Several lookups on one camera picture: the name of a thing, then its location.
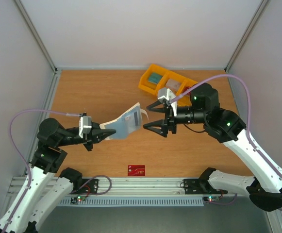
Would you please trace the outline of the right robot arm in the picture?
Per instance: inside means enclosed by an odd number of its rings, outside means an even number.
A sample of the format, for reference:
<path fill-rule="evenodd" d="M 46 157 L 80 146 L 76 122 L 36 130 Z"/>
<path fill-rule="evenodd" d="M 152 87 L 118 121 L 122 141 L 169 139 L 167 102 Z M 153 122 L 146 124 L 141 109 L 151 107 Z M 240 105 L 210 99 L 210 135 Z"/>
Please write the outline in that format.
<path fill-rule="evenodd" d="M 244 121 L 235 112 L 220 107 L 218 91 L 208 83 L 202 84 L 191 91 L 190 106 L 170 103 L 174 97 L 168 88 L 159 91 L 158 100 L 147 110 L 164 113 L 165 117 L 144 124 L 144 129 L 167 137 L 168 132 L 175 134 L 180 124 L 203 124 L 204 131 L 235 153 L 253 174 L 239 176 L 209 167 L 198 178 L 201 193 L 222 190 L 248 197 L 264 211 L 281 209 L 282 170 L 276 173 L 279 167 L 247 132 Z"/>

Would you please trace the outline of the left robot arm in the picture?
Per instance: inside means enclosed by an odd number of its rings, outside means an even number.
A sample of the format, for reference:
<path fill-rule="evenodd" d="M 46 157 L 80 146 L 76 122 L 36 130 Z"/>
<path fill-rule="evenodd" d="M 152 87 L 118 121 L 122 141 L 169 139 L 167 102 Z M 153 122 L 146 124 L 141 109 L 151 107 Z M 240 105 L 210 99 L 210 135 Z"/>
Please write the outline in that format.
<path fill-rule="evenodd" d="M 82 173 L 68 167 L 47 194 L 43 194 L 67 156 L 62 146 L 83 144 L 91 151 L 93 144 L 115 133 L 114 129 L 100 128 L 89 116 L 81 116 L 79 127 L 68 129 L 54 118 L 43 120 L 37 134 L 38 148 L 28 164 L 28 175 L 14 202 L 0 219 L 0 233 L 39 232 L 46 218 L 65 196 L 82 190 Z"/>

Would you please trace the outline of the red VIP card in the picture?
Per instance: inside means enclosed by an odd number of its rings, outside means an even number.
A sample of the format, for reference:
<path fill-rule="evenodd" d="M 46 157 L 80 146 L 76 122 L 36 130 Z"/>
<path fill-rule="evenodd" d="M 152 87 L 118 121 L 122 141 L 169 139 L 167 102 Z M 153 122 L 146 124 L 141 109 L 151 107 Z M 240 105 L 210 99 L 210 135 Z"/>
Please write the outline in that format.
<path fill-rule="evenodd" d="M 145 176 L 146 167 L 145 165 L 128 165 L 128 176 Z"/>

